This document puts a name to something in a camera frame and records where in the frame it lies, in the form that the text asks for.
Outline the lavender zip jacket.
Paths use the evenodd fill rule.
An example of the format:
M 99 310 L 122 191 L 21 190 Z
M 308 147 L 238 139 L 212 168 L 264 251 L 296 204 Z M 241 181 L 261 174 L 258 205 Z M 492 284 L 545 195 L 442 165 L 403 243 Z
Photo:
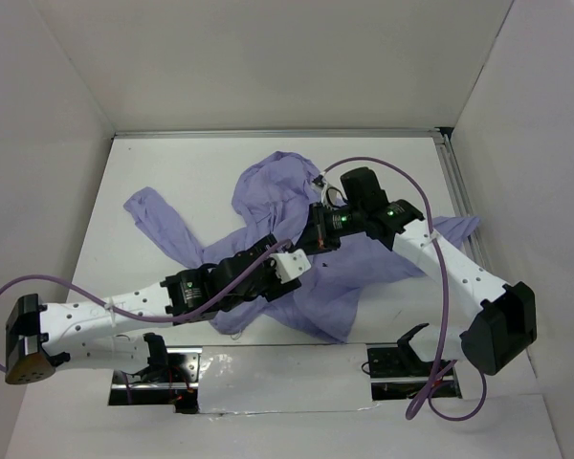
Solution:
M 232 196 L 232 208 L 243 218 L 244 227 L 206 247 L 151 187 L 135 192 L 123 207 L 166 256 L 186 268 L 197 268 L 243 251 L 269 233 L 278 240 L 297 240 L 310 204 L 319 198 L 310 185 L 319 173 L 311 161 L 292 152 L 275 152 L 250 166 L 240 175 Z M 312 257 L 311 265 L 300 288 L 272 302 L 258 298 L 220 312 L 211 325 L 221 334 L 233 335 L 266 315 L 314 338 L 344 342 L 363 288 L 423 276 L 411 262 L 364 234 L 345 237 L 339 250 Z

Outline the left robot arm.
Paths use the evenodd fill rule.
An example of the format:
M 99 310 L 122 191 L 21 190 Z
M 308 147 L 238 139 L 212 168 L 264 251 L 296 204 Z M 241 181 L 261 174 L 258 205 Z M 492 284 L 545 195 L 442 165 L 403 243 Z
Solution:
M 36 383 L 57 371 L 113 369 L 150 382 L 166 376 L 162 327 L 213 320 L 245 303 L 300 287 L 311 264 L 302 250 L 268 235 L 218 263 L 183 270 L 132 293 L 49 303 L 21 296 L 6 322 L 5 381 Z

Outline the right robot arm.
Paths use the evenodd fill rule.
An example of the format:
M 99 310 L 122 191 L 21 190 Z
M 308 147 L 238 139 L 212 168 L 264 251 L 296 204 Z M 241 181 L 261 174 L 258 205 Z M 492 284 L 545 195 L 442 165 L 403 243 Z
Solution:
M 405 258 L 442 289 L 441 324 L 423 324 L 405 336 L 398 362 L 410 375 L 432 361 L 466 360 L 494 376 L 538 337 L 536 299 L 478 266 L 406 200 L 389 201 L 375 172 L 359 167 L 341 177 L 346 202 L 327 199 L 309 207 L 297 242 L 309 255 L 337 250 L 344 237 L 364 234 Z

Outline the white taped front panel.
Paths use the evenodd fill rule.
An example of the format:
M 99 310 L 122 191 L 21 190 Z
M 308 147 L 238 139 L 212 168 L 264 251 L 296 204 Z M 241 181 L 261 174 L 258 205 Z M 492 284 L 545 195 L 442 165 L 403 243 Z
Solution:
M 213 346 L 203 349 L 204 414 L 350 412 L 373 407 L 362 344 Z

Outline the aluminium frame rail back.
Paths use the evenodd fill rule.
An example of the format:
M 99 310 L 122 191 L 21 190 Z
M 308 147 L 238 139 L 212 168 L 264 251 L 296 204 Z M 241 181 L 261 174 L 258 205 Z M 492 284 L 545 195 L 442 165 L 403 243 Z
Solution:
M 235 138 L 432 138 L 448 139 L 440 128 L 323 128 L 323 129 L 211 129 L 170 131 L 118 131 L 115 139 L 235 139 Z

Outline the aluminium frame rail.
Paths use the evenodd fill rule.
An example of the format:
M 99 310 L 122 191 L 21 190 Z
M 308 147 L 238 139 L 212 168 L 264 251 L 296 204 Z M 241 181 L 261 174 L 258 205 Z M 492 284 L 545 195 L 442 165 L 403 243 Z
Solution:
M 449 139 L 434 142 L 446 185 L 458 217 L 473 217 L 474 211 L 468 197 L 453 147 Z M 452 332 L 464 338 L 475 317 L 483 311 L 482 302 L 493 302 L 506 293 L 509 282 L 488 271 L 484 247 L 477 230 L 467 237 L 461 254 L 454 250 L 442 249 L 448 274 L 452 303 L 463 316 L 463 323 Z
M 211 129 L 170 131 L 118 131 L 115 139 L 235 139 L 235 138 L 432 138 L 448 139 L 440 128 L 323 128 L 323 129 Z

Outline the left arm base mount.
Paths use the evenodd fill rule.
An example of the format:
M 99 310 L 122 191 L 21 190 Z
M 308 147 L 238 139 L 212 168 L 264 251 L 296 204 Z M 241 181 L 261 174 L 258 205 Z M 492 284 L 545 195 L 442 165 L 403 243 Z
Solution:
M 202 348 L 170 347 L 152 333 L 143 339 L 150 353 L 143 369 L 114 372 L 108 405 L 171 405 L 176 413 L 197 414 Z

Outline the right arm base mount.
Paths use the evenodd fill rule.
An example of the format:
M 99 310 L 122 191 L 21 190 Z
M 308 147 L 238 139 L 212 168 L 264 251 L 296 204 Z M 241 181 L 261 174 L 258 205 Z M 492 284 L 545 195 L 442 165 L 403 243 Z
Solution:
M 408 330 L 396 342 L 368 345 L 367 360 L 361 370 L 370 378 L 373 401 L 411 400 L 428 380 L 435 345 L 430 361 L 422 361 L 411 347 L 411 341 L 427 323 Z

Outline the aluminium frame rail right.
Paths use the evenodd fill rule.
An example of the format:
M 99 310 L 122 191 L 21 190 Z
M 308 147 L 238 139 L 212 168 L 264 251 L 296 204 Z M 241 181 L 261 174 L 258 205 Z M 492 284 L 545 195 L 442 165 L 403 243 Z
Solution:
M 434 142 L 446 185 L 458 217 L 473 217 L 474 211 L 468 197 L 453 147 L 449 139 Z M 482 302 L 493 302 L 506 293 L 509 282 L 488 271 L 484 247 L 477 230 L 467 237 L 461 254 L 454 250 L 442 249 L 448 274 L 452 303 L 463 316 L 463 323 L 452 332 L 464 338 L 475 317 L 483 311 Z

